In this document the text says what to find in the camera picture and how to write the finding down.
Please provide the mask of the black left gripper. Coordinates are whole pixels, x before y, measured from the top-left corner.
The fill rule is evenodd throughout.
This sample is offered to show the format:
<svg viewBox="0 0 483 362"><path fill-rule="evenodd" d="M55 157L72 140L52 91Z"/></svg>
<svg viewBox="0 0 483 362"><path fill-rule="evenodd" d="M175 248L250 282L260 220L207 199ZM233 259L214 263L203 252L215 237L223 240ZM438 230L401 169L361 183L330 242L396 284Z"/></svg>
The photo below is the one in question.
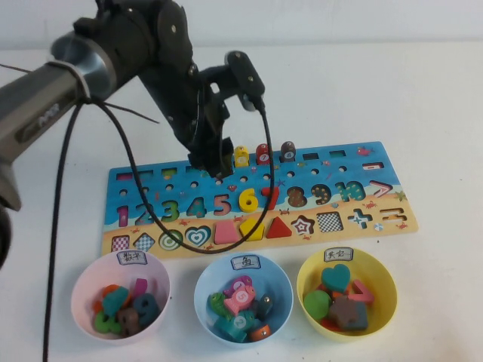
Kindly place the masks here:
<svg viewBox="0 0 483 362"><path fill-rule="evenodd" d="M223 139L224 111L210 84L180 81L168 87L168 96L170 125L189 151L191 166L211 178L231 175L233 144L229 137Z"/></svg>

